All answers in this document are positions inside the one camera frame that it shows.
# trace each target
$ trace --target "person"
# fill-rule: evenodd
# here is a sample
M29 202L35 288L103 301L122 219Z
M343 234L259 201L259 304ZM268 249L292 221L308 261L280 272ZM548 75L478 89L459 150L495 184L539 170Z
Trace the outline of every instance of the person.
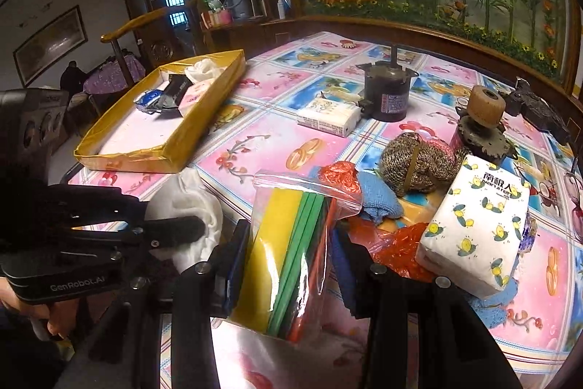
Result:
M75 327L79 300L56 302L51 306L29 305L18 299L10 284L0 277L0 371L3 387L51 389L65 369L54 343L40 341L28 317L48 320L51 335L66 337ZM21 368L29 365L32 371Z
M87 75L77 67L77 62L69 62L69 66L60 76L60 88L69 92L69 101L74 94L83 91L83 83L87 79Z

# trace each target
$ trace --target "blue cloth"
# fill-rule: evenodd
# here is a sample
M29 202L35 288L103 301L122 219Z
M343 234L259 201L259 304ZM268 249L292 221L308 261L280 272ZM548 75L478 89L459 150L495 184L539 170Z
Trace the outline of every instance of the blue cloth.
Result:
M487 299L480 300L469 293L465 293L465 298L486 328L491 330L506 321L506 306L514 300L517 293L518 282L511 277L504 290Z
M375 225L380 225L383 218L400 218L403 216L403 207L397 200L395 192L377 175L369 172L358 172L363 192L363 214L371 219Z

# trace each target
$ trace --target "framed painting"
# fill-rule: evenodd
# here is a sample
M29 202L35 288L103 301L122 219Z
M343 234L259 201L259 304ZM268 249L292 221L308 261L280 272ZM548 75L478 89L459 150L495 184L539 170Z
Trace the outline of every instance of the framed painting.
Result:
M76 5L38 30L14 50L14 62L26 88L63 56L87 41L87 33Z

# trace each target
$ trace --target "metal part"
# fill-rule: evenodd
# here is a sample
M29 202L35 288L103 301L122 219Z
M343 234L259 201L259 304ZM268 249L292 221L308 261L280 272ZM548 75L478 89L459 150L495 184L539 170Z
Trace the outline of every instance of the metal part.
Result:
M442 289L449 289L451 287L451 280L443 275L440 275L435 279L435 284Z
M419 76L397 63L396 45L391 45L391 61L356 65L364 71L364 100L359 102L365 118L397 122L404 119L409 103L411 78Z
M212 268L213 267L211 266L211 263L207 261L199 262L198 264L194 265L194 270L197 274L207 274L211 271Z
M387 266L375 262L374 264L371 264L370 271L375 275L383 275L387 273Z
M488 101L500 102L500 99L501 97L497 93L474 86L467 105L458 102L455 111L459 115L459 121L450 142L450 146L454 150L458 150L462 146L467 147L474 156L495 165L500 165L505 157L518 158L514 146L504 136L505 127L501 122L492 128L484 125L494 124L498 118L498 112L499 116L502 115L503 110L492 112L483 110L488 107Z
M523 118L542 132L549 132L561 145L567 145L570 133L557 112L544 99L534 94L531 85L517 78L516 89L510 94L501 94L506 102L506 113L522 114Z
M142 289L142 287L144 287L147 283L148 283L148 279L140 276L140 277L136 277L134 280L132 280L130 285L131 285L133 290L139 290L139 289Z

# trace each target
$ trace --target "table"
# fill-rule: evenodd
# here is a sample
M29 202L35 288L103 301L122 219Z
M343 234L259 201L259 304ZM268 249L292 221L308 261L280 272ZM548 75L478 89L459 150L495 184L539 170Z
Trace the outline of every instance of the table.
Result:
M368 42L320 32L280 46L248 61L248 70L234 91L209 136L200 144L191 166L217 195L231 220L249 218L253 207L253 174L260 168L287 171L292 151L313 138L319 150L294 172L307 174L314 166L350 160L358 170L372 172L385 145L404 131L424 137L451 138L457 123L457 98L469 96L471 87L483 84L509 92L508 85L471 68L418 52L399 51L399 62L419 72L411 85L407 117L399 123L361 121L347 138L296 125L294 113L324 92L337 87L359 93L363 72L355 67L388 59L390 50ZM572 211L564 177L573 161L569 147L540 133L520 116L504 115L506 135L515 143L518 161L506 159L503 167L525 174L538 195L529 200L538 223L532 252L520 259L515 272L518 293L502 302L504 323L490 331L504 351L521 383L543 388L559 369L583 329L583 245L569 230ZM231 166L222 166L230 156ZM134 174L81 170L71 183L120 186L125 193L148 200L167 178L161 174ZM581 183L579 193L583 192ZM407 213L431 203L431 197L409 195ZM386 222L402 226L402 222ZM94 229L115 229L116 224ZM547 289L547 258L557 255L557 286ZM328 281L323 312L323 332L293 349L285 342L257 335L223 322L214 330L215 352L223 388L351 388L357 387L367 338L367 321L352 318L340 300L336 281ZM415 338L414 325L410 336ZM164 325L161 347L161 386L169 387L170 323Z
M144 78L146 69L138 59L132 53L124 58L134 81L138 82ZM124 74L121 72L120 64L117 60L101 65L83 84L83 90L88 94L116 93L127 87Z

